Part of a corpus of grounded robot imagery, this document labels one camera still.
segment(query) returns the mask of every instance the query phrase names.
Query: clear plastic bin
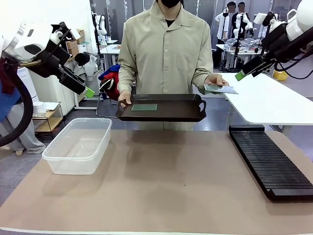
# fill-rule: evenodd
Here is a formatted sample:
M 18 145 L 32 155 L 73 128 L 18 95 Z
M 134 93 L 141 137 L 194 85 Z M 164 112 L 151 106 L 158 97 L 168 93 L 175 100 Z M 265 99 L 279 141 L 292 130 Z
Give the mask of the clear plastic bin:
M 43 152 L 55 174 L 91 175 L 107 149 L 112 121 L 106 118 L 72 120 Z

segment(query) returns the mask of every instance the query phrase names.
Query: maroon cloth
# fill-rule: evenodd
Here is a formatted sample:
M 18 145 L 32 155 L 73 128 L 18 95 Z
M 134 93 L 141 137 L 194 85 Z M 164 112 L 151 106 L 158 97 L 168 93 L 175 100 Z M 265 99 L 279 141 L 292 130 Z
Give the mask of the maroon cloth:
M 15 86 L 10 78 L 4 72 L 5 59 L 0 58 L 0 81 L 2 84 L 1 92 L 4 94 L 13 94 Z
M 119 91 L 117 89 L 117 84 L 118 84 L 118 72 L 110 72 L 107 75 L 104 76 L 102 82 L 106 82 L 108 80 L 114 80 L 114 86 L 109 89 L 106 90 L 105 89 L 105 93 L 107 94 L 107 96 L 112 99 L 112 100 L 118 100 L 119 97 Z

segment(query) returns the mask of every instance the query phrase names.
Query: yellow bin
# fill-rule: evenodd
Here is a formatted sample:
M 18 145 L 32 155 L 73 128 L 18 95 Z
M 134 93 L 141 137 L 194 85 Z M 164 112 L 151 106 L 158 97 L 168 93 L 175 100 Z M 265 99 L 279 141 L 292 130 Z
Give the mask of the yellow bin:
M 288 74 L 285 71 L 277 72 L 274 70 L 274 78 L 276 78 L 278 81 L 286 81 L 288 78 Z

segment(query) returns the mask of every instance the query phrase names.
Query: brown serving tray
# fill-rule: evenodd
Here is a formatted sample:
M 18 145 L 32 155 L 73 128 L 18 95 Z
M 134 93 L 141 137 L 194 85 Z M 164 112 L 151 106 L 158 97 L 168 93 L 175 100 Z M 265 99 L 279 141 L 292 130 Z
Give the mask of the brown serving tray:
M 115 114 L 122 121 L 199 122 L 206 117 L 206 102 L 198 94 L 134 94 L 131 105 L 123 108 L 122 103 L 127 105 L 120 101 Z M 157 104 L 157 110 L 132 111 L 134 104 Z

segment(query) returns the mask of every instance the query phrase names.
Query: person's right hand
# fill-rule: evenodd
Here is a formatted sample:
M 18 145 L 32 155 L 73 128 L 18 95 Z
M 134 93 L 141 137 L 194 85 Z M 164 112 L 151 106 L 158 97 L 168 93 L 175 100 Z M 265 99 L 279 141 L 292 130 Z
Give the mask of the person's right hand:
M 119 98 L 118 98 L 118 101 L 121 101 L 121 100 L 125 100 L 127 102 L 127 104 L 132 104 L 131 102 L 131 95 L 132 93 L 130 93 L 128 90 L 123 90 L 120 94 L 119 94 Z

